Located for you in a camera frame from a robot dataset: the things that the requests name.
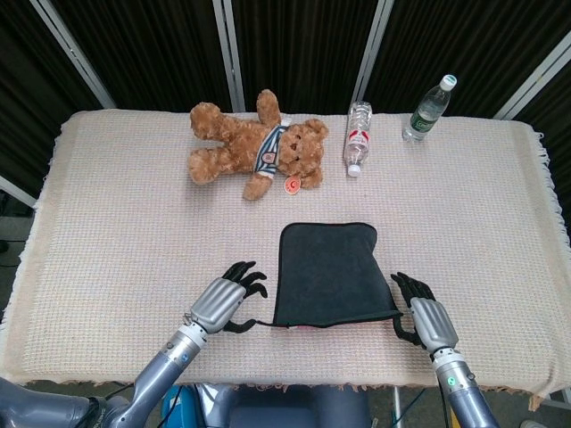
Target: red label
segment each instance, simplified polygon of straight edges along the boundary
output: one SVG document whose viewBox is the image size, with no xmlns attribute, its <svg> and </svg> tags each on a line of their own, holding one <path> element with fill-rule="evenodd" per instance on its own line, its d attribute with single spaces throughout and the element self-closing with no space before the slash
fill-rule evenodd
<svg viewBox="0 0 571 428">
<path fill-rule="evenodd" d="M 288 177 L 284 183 L 285 192 L 288 194 L 296 194 L 302 187 L 302 181 L 298 176 Z"/>
<path fill-rule="evenodd" d="M 274 161 L 276 160 L 276 154 L 275 153 L 264 153 L 263 156 L 261 157 L 261 159 L 266 163 L 274 163 Z"/>
<path fill-rule="evenodd" d="M 367 131 L 359 131 L 358 129 L 354 129 L 349 133 L 349 141 L 354 138 L 362 138 L 365 141 L 362 143 L 368 144 L 368 132 Z"/>
</svg>

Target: floor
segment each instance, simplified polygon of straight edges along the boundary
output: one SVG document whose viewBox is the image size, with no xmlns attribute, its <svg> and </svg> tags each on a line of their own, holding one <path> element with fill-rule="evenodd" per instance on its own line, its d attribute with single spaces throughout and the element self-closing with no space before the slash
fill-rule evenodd
<svg viewBox="0 0 571 428">
<path fill-rule="evenodd" d="M 2 201 L 2 216 L 0 216 L 0 240 L 9 242 L 9 248 L 0 252 L 0 310 L 8 303 L 12 291 L 12 282 L 19 263 L 19 255 L 22 252 L 25 240 L 28 238 L 32 225 L 31 212 L 13 199 Z M 37 382 L 29 385 L 36 391 L 49 391 L 80 396 L 104 396 L 115 391 L 118 386 L 108 383 L 95 387 L 91 383 L 72 385 L 60 385 L 50 382 Z M 401 406 L 405 408 L 420 389 L 403 388 L 401 390 Z M 555 407 L 541 406 L 536 412 L 527 410 L 528 397 L 526 395 L 511 395 L 507 392 L 486 392 L 493 413 L 503 428 L 517 428 L 524 419 L 546 425 L 548 428 L 567 428 L 571 426 L 571 411 Z M 392 389 L 381 389 L 369 393 L 371 415 L 378 418 L 378 427 L 391 426 L 391 408 L 393 403 Z M 435 388 L 428 389 L 417 403 L 410 408 L 404 418 L 405 426 L 440 428 L 444 427 L 443 412 L 440 395 Z M 160 422 L 158 408 L 155 409 L 147 426 L 156 426 Z"/>
</svg>

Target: teddy bear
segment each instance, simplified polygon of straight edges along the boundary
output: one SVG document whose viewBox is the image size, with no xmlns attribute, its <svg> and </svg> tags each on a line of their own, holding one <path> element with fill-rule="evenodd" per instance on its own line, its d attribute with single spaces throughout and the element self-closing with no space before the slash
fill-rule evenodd
<svg viewBox="0 0 571 428">
<path fill-rule="evenodd" d="M 199 103 L 190 111 L 194 134 L 204 140 L 224 143 L 213 149 L 194 150 L 188 158 L 190 177 L 198 185 L 221 174 L 252 174 L 243 197 L 260 199 L 271 187 L 277 170 L 297 176 L 309 189 L 323 180 L 321 159 L 328 129 L 319 119 L 287 126 L 279 113 L 276 96 L 264 89 L 256 102 L 259 120 L 237 119 L 223 114 L 212 103 Z"/>
</svg>

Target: bottle cap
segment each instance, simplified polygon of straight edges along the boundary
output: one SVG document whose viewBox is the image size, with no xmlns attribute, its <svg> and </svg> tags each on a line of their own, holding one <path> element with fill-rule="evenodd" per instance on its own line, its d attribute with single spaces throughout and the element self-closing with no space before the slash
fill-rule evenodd
<svg viewBox="0 0 571 428">
<path fill-rule="evenodd" d="M 456 80 L 454 76 L 452 76 L 451 74 L 447 74 L 440 81 L 440 88 L 446 92 L 451 91 L 456 86 L 457 82 L 458 80 Z"/>
<path fill-rule="evenodd" d="M 355 164 L 349 165 L 349 168 L 347 169 L 347 174 L 349 174 L 349 177 L 360 176 L 360 166 Z"/>
</svg>

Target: striped shirt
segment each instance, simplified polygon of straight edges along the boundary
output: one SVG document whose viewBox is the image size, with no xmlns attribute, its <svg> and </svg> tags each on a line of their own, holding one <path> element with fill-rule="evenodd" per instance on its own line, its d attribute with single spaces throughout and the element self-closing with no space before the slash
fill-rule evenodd
<svg viewBox="0 0 571 428">
<path fill-rule="evenodd" d="M 273 179 L 277 171 L 277 155 L 279 150 L 279 138 L 289 127 L 290 119 L 282 119 L 282 123 L 271 130 L 262 141 L 253 172 Z"/>
</svg>

